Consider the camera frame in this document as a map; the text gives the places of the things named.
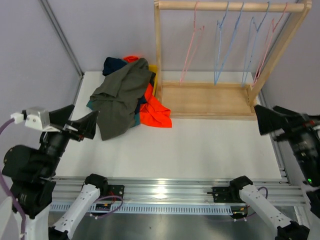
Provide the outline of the teal green shorts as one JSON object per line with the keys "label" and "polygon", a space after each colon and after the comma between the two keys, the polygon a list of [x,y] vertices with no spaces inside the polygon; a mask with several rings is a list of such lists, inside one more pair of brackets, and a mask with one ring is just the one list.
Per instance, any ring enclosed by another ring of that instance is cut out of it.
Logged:
{"label": "teal green shorts", "polygon": [[[94,110],[93,109],[93,101],[89,100],[86,104],[86,107],[93,111]],[[138,108],[136,108],[136,110],[134,112],[134,118],[133,118],[133,123],[131,124],[131,128],[136,127],[140,124],[141,124],[140,112],[138,111]]]}

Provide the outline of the olive green shorts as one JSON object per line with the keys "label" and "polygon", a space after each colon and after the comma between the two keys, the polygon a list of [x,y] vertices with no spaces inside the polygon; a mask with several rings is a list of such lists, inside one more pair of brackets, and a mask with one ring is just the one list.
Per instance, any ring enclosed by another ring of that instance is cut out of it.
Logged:
{"label": "olive green shorts", "polygon": [[98,111],[97,125],[103,141],[124,134],[135,123],[135,110],[154,77],[145,58],[107,75],[89,98],[89,108]]}

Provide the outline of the navy blue shorts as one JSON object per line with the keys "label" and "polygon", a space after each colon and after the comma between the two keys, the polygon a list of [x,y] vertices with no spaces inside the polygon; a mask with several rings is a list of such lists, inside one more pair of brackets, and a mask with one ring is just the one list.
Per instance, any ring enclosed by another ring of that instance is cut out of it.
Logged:
{"label": "navy blue shorts", "polygon": [[[102,75],[106,77],[120,70],[121,68],[126,66],[128,63],[137,61],[138,59],[139,59],[138,57],[133,57],[133,56],[127,57],[126,59],[107,57],[103,63]],[[140,112],[141,105],[146,103],[147,103],[147,100],[144,96],[139,98],[134,113],[138,114]]]}

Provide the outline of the orange shorts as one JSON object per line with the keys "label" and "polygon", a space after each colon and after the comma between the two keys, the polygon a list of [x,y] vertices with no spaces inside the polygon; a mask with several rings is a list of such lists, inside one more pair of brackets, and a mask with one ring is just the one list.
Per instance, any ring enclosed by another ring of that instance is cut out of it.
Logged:
{"label": "orange shorts", "polygon": [[144,96],[147,103],[140,105],[140,123],[150,127],[171,128],[171,110],[153,96],[151,80],[155,74],[149,70],[148,61],[138,58],[122,69],[126,70],[126,74],[122,80],[121,92],[118,93],[121,97],[121,110],[118,111],[120,122],[126,128],[131,128],[138,100]]}

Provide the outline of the blue hanger with navy shorts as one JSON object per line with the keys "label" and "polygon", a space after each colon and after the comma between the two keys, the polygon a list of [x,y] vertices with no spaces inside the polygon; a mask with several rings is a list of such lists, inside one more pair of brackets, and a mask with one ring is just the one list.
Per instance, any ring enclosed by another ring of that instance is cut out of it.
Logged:
{"label": "blue hanger with navy shorts", "polygon": [[214,37],[214,68],[213,68],[213,83],[216,85],[219,80],[219,61],[220,61],[220,54],[221,54],[221,41],[222,41],[222,31],[224,26],[224,21],[229,11],[229,4],[228,1],[226,4],[226,10],[221,20],[217,20],[216,22],[216,32]]}

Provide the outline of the pink hanger with olive shorts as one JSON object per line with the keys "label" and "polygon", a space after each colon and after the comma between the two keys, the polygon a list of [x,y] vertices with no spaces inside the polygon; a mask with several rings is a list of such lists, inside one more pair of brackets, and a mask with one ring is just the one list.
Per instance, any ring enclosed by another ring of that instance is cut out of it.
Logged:
{"label": "pink hanger with olive shorts", "polygon": [[[197,0],[195,5],[194,5],[193,32],[192,32],[192,36],[191,36],[191,39],[190,39],[190,42],[189,42],[187,54],[186,54],[186,57],[185,57],[184,66],[183,66],[183,69],[182,69],[182,72],[181,72],[181,76],[180,76],[180,79],[179,79],[179,83],[180,84],[185,80],[186,74],[187,74],[187,72],[189,70],[189,67],[190,67],[192,61],[193,61],[194,55],[197,52],[198,46],[199,46],[200,41],[201,41],[202,36],[203,36],[203,31],[205,29],[204,25],[200,26],[200,27],[197,27],[197,10],[198,10],[199,3],[200,3],[200,1]],[[194,46],[194,41],[196,39],[197,33],[199,33],[199,36],[197,37],[197,41],[196,41],[196,44]]]}

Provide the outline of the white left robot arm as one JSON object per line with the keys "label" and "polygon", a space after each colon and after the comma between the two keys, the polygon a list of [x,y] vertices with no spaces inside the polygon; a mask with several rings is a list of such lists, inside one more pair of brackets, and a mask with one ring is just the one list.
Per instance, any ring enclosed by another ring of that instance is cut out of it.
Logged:
{"label": "white left robot arm", "polygon": [[[48,226],[48,216],[56,182],[53,177],[70,140],[81,142],[93,139],[96,134],[99,113],[92,111],[78,120],[70,120],[74,105],[47,111],[31,107],[13,113],[1,126],[20,124],[41,131],[39,148],[16,145],[10,148],[3,159],[0,185],[7,194],[3,203],[8,210],[2,216],[14,216],[21,240],[70,240],[88,208],[96,200],[108,196],[106,177],[91,174],[81,188],[62,222]],[[9,177],[12,186],[3,178]]]}

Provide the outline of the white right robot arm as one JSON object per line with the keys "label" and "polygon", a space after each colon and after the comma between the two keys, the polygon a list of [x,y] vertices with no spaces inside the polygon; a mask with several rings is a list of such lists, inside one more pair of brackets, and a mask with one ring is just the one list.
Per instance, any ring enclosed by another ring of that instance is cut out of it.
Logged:
{"label": "white right robot arm", "polygon": [[318,240],[320,238],[320,137],[315,128],[320,124],[319,115],[298,113],[280,106],[267,108],[255,105],[254,111],[260,135],[278,130],[276,142],[288,142],[303,173],[306,183],[313,187],[306,195],[313,215],[311,227],[291,220],[275,208],[247,176],[230,181],[228,196],[234,202],[243,201],[274,232],[276,240]]}

